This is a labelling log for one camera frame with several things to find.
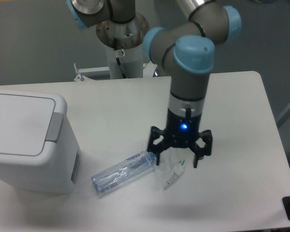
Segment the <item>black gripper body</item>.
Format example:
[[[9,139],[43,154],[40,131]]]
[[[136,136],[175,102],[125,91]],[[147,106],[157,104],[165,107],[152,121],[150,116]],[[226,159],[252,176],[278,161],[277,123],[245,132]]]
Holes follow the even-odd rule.
[[[184,116],[178,116],[168,109],[164,138],[170,147],[190,148],[194,146],[199,139],[201,116],[186,119]]]

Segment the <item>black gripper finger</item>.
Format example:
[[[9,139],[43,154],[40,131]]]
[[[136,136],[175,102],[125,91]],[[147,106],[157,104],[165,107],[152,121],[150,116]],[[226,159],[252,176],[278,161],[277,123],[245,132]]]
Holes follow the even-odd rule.
[[[197,168],[198,161],[202,160],[204,156],[211,156],[212,153],[212,132],[211,130],[205,130],[198,133],[198,139],[204,143],[203,147],[200,147],[195,140],[189,145],[189,149],[194,153],[193,167]]]
[[[152,152],[157,158],[156,165],[160,164],[160,155],[163,151],[171,147],[170,138],[167,135],[167,130],[161,130],[156,126],[150,129],[147,151]]]

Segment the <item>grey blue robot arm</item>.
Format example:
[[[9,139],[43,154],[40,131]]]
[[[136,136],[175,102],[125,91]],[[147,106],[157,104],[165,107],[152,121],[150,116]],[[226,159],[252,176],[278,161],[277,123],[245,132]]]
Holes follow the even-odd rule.
[[[199,131],[199,124],[215,47],[241,33],[238,11],[214,0],[181,0],[178,5],[188,21],[167,30],[150,29],[133,0],[69,0],[67,5],[79,28],[95,26],[99,40],[112,49],[110,73],[130,77],[123,58],[142,46],[150,61],[170,75],[166,128],[151,128],[147,150],[159,158],[170,147],[189,148],[195,163],[211,155],[212,133]]]

